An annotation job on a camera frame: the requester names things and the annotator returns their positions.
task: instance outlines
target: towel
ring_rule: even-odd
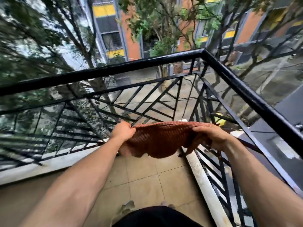
[[[208,126],[204,122],[157,122],[133,126],[136,133],[127,140],[119,152],[124,156],[141,157],[144,153],[157,159],[173,155],[181,146],[190,154],[200,143],[211,145],[204,133],[192,130],[196,126]]]

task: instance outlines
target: hand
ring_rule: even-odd
[[[111,139],[118,138],[121,141],[125,142],[129,140],[135,134],[136,129],[131,128],[131,125],[128,122],[121,121],[118,123],[112,131]]]
[[[228,142],[237,140],[234,136],[212,123],[207,123],[205,126],[196,126],[193,128],[193,131],[207,134],[212,140],[211,147],[219,151],[225,151]]]

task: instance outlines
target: person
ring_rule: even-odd
[[[212,140],[212,148],[226,153],[259,226],[303,226],[303,200],[269,172],[235,137],[210,123],[207,127],[198,126],[193,130],[207,134]],[[127,122],[117,124],[108,142],[58,177],[21,226],[82,226],[106,182],[117,151],[135,132],[136,129]],[[145,225],[200,226],[165,206],[134,211],[113,226]]]

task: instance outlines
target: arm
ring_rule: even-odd
[[[135,132],[127,122],[117,124],[108,142],[58,177],[21,226],[82,226],[106,182],[117,151]]]
[[[269,172],[235,137],[214,124],[195,127],[212,139],[212,148],[224,151],[258,225],[303,226],[303,200]]]

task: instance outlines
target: balcony floor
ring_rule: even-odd
[[[50,184],[61,174],[57,172],[29,179],[0,189],[0,220],[3,227],[18,226],[29,210],[43,196]],[[173,204],[204,227],[210,217],[189,167],[178,153],[164,159],[116,157],[104,189],[93,207],[85,227],[110,226],[121,206],[133,200],[135,209]]]

